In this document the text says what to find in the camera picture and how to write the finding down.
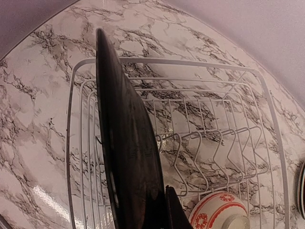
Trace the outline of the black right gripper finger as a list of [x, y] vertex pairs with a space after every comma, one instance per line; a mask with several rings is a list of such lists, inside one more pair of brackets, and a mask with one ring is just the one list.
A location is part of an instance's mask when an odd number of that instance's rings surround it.
[[176, 191], [173, 187], [166, 186], [165, 198], [168, 214], [168, 225], [170, 229], [193, 229], [191, 226]]

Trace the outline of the large black rimmed cream plate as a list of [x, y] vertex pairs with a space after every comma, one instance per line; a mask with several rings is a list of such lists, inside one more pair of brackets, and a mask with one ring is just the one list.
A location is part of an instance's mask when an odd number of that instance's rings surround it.
[[165, 229], [165, 190], [153, 126], [113, 44], [96, 31], [96, 83], [102, 152], [117, 229]]

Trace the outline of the small dark red flower plate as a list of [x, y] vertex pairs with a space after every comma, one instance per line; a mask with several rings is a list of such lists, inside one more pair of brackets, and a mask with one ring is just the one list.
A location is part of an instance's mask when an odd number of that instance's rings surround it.
[[299, 213], [305, 218], [305, 162], [303, 161], [298, 172], [295, 184], [295, 202]]

